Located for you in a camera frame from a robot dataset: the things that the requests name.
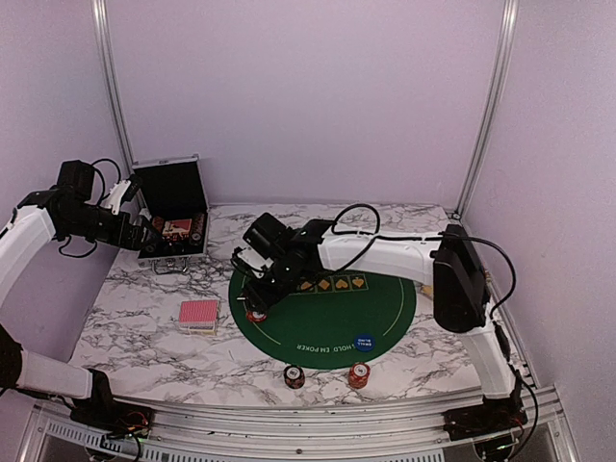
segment robotic arm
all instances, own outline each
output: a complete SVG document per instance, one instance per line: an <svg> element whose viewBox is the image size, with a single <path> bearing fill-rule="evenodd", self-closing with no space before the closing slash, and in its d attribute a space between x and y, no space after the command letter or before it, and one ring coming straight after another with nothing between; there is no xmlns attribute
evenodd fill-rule
<svg viewBox="0 0 616 462"><path fill-rule="evenodd" d="M461 226L451 224L442 235L372 234L326 219L292 229L263 214L244 240L248 247L236 248L232 262L250 276L241 294L246 309L259 313L332 271L376 272L432 285L434 319L458 335L483 392L483 404L445 413L445 431L459 440L527 422L520 374L501 326L490 319L485 272Z"/></svg>
<svg viewBox="0 0 616 462"><path fill-rule="evenodd" d="M131 176L120 181L100 204L89 204L95 168L81 161L62 164L58 182L47 191L32 192L13 210L7 226L0 231L0 306L19 274L47 243L83 236L101 242L139 250L158 241L160 235L143 219L131 224L121 212L122 203L132 200L141 180ZM117 431L118 419L151 410L114 401L109 380L103 372L88 371L24 350L0 325L0 388L14 388L41 395L73 398L73 420Z"/></svg>

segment black cable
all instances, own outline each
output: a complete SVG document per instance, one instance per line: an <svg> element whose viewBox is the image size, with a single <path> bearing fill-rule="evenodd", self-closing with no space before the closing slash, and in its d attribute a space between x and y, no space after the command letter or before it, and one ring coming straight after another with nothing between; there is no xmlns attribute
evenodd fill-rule
<svg viewBox="0 0 616 462"><path fill-rule="evenodd" d="M11 221L9 221L9 224L14 224L16 219L17 219L17 208L13 207L13 215L11 216ZM9 224L7 224L5 228L2 230L2 232L0 232L0 239L2 239L4 235L9 232Z"/></svg>
<svg viewBox="0 0 616 462"><path fill-rule="evenodd" d="M141 447L141 441L139 441L139 437L135 433L131 433L131 436L135 438L135 442L137 443L137 455L133 459L133 462L139 462L141 459L141 453L143 448Z"/></svg>
<svg viewBox="0 0 616 462"><path fill-rule="evenodd" d="M374 214L374 216L376 217L376 225L374 226L374 231L372 231L371 233L369 233L368 231L360 231L360 230L336 231L336 225L340 222L342 217L346 215L348 212L350 212L351 210L355 210L355 209L368 209ZM344 208L344 210L334 218L334 224L332 224L331 226L331 233L338 235L338 236L342 236L346 234L371 235L371 234L378 234L380 230L381 230L381 215L372 205L365 204L363 202L349 205L348 207Z"/></svg>
<svg viewBox="0 0 616 462"><path fill-rule="evenodd" d="M68 245L70 244L72 239L73 239L72 236L68 236L68 239L66 240L66 244L58 247L58 252L63 257L70 257L70 258L86 258L86 257L90 257L91 254L94 253L94 250L96 250L96 248L98 248L98 242L94 241L94 245L92 246L92 248L90 250L88 250L86 253L82 254L82 255L71 255L69 253L64 253L63 250L68 247Z"/></svg>
<svg viewBox="0 0 616 462"><path fill-rule="evenodd" d="M524 434L526 433L526 429L520 421L516 421L516 424L518 424L518 427L520 428L520 436L518 438L522 441L522 438L524 438Z"/></svg>
<svg viewBox="0 0 616 462"><path fill-rule="evenodd" d="M357 260L359 260L360 258L362 258L364 255L366 255L366 252L368 252L368 250L370 250L370 247L373 246L373 244L376 242L376 236L374 236L372 239L370 239L368 241L368 243L366 244L366 246L364 248L362 248L357 255L355 255L353 258L351 258L348 262L346 262L344 265L342 265L341 267L339 267L338 269L335 269L331 272L331 274L328 275L334 275L334 274L338 274L339 272L342 272L346 269L348 269L348 267L350 267L351 265L353 265L355 262L357 262Z"/></svg>
<svg viewBox="0 0 616 462"><path fill-rule="evenodd" d="M528 385L526 382L524 382L521 378L520 378L520 380L522 381L522 385L524 385L525 388L530 393L530 397L532 398L532 402L535 405L535 418L534 418L534 421L532 423L532 427L530 428L530 431L528 433L528 436L520 444L518 449L511 455L511 457L509 457L509 460L513 460L514 457L516 457L520 452L522 452L522 449L525 448L525 446L528 444L528 441L530 441L530 438L532 437L533 433L537 429L537 424L539 424L539 401L537 400L537 396L535 395L535 392L532 390L530 385Z"/></svg>
<svg viewBox="0 0 616 462"><path fill-rule="evenodd" d="M380 241L423 241L419 236L376 236Z"/></svg>
<svg viewBox="0 0 616 462"><path fill-rule="evenodd" d="M232 259L231 259L231 263L233 264L233 268L235 268L236 270L238 270L239 272L241 272L241 271L240 271L240 269L238 269L238 267L235 265L235 256L236 256L236 255L237 255L237 253L235 253L235 252L234 252L234 254L233 254L233 257L234 257L234 258L232 258ZM260 272L261 274L265 274L265 271L263 271L262 269L258 269L258 268L253 267L252 265L250 265L249 263L247 263L245 260L242 260L242 264L243 264L245 267L247 267L249 270L253 270L253 271L255 271L255 272Z"/></svg>
<svg viewBox="0 0 616 462"><path fill-rule="evenodd" d="M507 255L507 253L498 245L494 244L491 241L487 241L485 239L481 239L481 238L474 238L472 236L458 236L456 234L448 234L448 233L439 233L441 234L441 237L438 238L426 238L426 241L442 241L443 239L451 239L454 241L469 241L471 243L478 243L478 244L484 244L484 245L488 245L492 248L494 248L501 256L502 258L504 258L505 262L507 262L507 265L509 266L509 271L511 272L511 287L509 288L509 292L507 292L507 294L501 298L493 307L492 310L490 310L490 320L494 320L494 313L497 311L497 309L504 304L505 301L507 301L511 295L513 294L513 291L516 290L516 285L518 283L518 276L516 275L516 269L513 266L513 262L511 261L511 259L509 258L509 255Z"/></svg>
<svg viewBox="0 0 616 462"><path fill-rule="evenodd" d="M98 197L98 200L96 201L96 205L98 206L103 200L105 200L105 191L107 190L107 185L105 184L105 177L103 176L103 173L98 168L94 167L93 164L92 167L94 168L94 173L98 175L101 182L100 197Z"/></svg>
<svg viewBox="0 0 616 462"><path fill-rule="evenodd" d="M248 279L253 279L255 277L254 274L250 274L246 271L244 271L243 268L241 268L238 264L235 263L235 260L231 259L231 266L233 267L234 270L236 270L239 274L242 274L243 276L247 277Z"/></svg>
<svg viewBox="0 0 616 462"><path fill-rule="evenodd" d="M61 397L60 395L56 395L56 398L59 399L62 402L62 404L64 406L66 406L68 409L70 409L71 411L75 410L75 406L71 406L70 404L68 404L68 402L66 401L65 397Z"/></svg>
<svg viewBox="0 0 616 462"><path fill-rule="evenodd" d="M116 183L119 183L122 180L122 172L119 169L119 165L117 164L117 162L113 159L109 159L107 157L104 157L102 159L98 159L97 161L92 162L90 165L91 166L95 166L96 164L100 164L101 162L108 162L110 164L113 164L113 166L115 167L115 171L117 172L117 181Z"/></svg>

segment lavender backdrop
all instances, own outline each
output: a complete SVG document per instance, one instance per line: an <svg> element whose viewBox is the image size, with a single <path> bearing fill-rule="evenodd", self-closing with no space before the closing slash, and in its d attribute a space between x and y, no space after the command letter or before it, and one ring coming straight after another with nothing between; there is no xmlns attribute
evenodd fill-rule
<svg viewBox="0 0 616 462"><path fill-rule="evenodd" d="M516 263L508 309L539 380L556 383L584 461L616 453L614 24L613 2L521 2L467 216ZM488 257L506 290L506 268Z"/></svg>
<svg viewBox="0 0 616 462"><path fill-rule="evenodd" d="M94 37L90 2L0 2L3 223L27 193L55 183L63 160L119 158ZM73 260L57 246L25 270L0 322L24 347L67 360L116 251ZM13 392L0 399L0 460L15 459L30 407Z"/></svg>
<svg viewBox="0 0 616 462"><path fill-rule="evenodd" d="M502 1L108 4L137 160L200 153L214 202L455 205Z"/></svg>

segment marble table surface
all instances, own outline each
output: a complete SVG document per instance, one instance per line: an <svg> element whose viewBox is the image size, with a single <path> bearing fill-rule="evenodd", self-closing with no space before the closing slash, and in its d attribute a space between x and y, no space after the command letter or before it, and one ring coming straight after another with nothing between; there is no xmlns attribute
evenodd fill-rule
<svg viewBox="0 0 616 462"><path fill-rule="evenodd" d="M353 390L347 370L306 370L300 390L286 387L286 366L253 346L231 316L229 261L242 234L263 212L291 226L334 218L343 206L227 205L213 207L208 254L187 274L156 275L137 254L120 251L94 302L70 364L105 372L118 396L223 406L306 406L412 398L473 388L475 369L455 336L438 327L428 297L418 295L415 318L400 342L370 362L368 386ZM382 229L438 232L449 220L429 205L377 207ZM349 223L370 227L369 213ZM219 300L216 336L178 327L180 303Z"/></svg>

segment poker chip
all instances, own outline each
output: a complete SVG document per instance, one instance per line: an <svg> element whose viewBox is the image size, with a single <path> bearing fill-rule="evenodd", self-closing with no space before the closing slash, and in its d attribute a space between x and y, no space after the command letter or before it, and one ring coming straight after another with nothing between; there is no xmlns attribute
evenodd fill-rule
<svg viewBox="0 0 616 462"><path fill-rule="evenodd" d="M246 311L246 318L250 322L263 322L268 318L268 315L259 313L258 311Z"/></svg>
<svg viewBox="0 0 616 462"><path fill-rule="evenodd" d="M348 385L354 389L364 388L368 384L370 366L366 363L355 363L348 372Z"/></svg>
<svg viewBox="0 0 616 462"><path fill-rule="evenodd" d="M297 390L306 383L306 376L300 366L287 366L284 372L285 383L289 388Z"/></svg>
<svg viewBox="0 0 616 462"><path fill-rule="evenodd" d="M205 214L198 213L192 216L191 223L191 238L190 245L199 245L203 240L203 233L205 229Z"/></svg>
<svg viewBox="0 0 616 462"><path fill-rule="evenodd" d="M368 352L374 349L376 340L370 334L362 334L355 337L354 343L357 351Z"/></svg>

